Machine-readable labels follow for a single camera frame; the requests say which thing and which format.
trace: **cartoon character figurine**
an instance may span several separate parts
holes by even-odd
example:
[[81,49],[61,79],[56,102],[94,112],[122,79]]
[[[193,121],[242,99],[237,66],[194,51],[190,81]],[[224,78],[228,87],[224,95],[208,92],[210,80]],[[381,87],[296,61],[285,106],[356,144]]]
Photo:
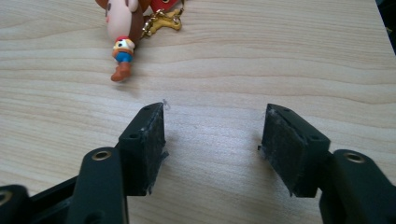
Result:
[[[113,81],[123,81],[131,76],[131,61],[134,57],[134,47],[137,46],[140,38],[145,34],[144,28],[146,28],[146,33],[153,34],[162,26],[172,27],[176,30],[181,27],[179,17],[183,11],[182,9],[179,9],[177,13],[173,12],[173,14],[163,13],[163,11],[174,6],[178,0],[95,1],[100,7],[106,10],[107,33],[116,42],[113,48],[113,57],[119,65],[111,77]],[[143,13],[150,5],[153,9],[156,9],[156,12],[161,11],[161,14],[155,14],[155,18],[152,16],[144,17]],[[156,23],[156,26],[151,28],[152,23]]]

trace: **brown boot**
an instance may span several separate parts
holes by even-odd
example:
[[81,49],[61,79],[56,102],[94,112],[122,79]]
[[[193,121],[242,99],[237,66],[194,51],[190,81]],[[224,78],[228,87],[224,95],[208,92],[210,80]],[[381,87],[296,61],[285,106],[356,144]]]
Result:
[[123,81],[125,78],[131,76],[131,64],[120,63],[116,68],[116,72],[111,76],[112,81]]

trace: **keychain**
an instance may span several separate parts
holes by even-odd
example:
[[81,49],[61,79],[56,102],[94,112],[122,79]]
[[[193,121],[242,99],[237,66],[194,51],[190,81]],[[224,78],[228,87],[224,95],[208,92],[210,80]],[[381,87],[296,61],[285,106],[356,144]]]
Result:
[[[178,0],[95,0],[106,10],[107,33],[115,42],[112,56],[117,61],[116,72],[112,81],[123,81],[131,76],[134,48],[145,36],[154,35],[161,27],[175,30],[181,28],[180,16],[182,8],[169,11]],[[153,10],[149,16],[143,13],[149,8]]]

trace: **wooden table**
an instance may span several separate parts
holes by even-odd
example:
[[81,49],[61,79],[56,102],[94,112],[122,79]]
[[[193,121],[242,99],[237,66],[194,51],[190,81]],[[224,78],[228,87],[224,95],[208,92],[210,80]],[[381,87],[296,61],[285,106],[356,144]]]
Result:
[[291,198],[259,156],[269,103],[396,184],[396,60],[374,0],[188,1],[124,83],[93,0],[1,1],[0,15],[0,186],[34,195],[77,175],[163,99],[170,157],[153,194],[129,198],[131,223],[320,223],[320,193]]

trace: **metal ring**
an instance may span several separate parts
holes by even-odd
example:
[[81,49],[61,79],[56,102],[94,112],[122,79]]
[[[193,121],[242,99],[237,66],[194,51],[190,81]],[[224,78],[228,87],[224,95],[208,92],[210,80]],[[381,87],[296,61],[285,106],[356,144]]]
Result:
[[12,198],[12,192],[9,190],[0,190],[0,206],[7,203]]
[[93,154],[92,159],[94,161],[104,161],[105,159],[111,157],[111,152],[110,151],[98,151],[95,154]]
[[349,161],[353,161],[356,163],[365,163],[366,162],[366,160],[361,155],[356,154],[356,153],[346,152],[346,153],[344,153],[344,156]]

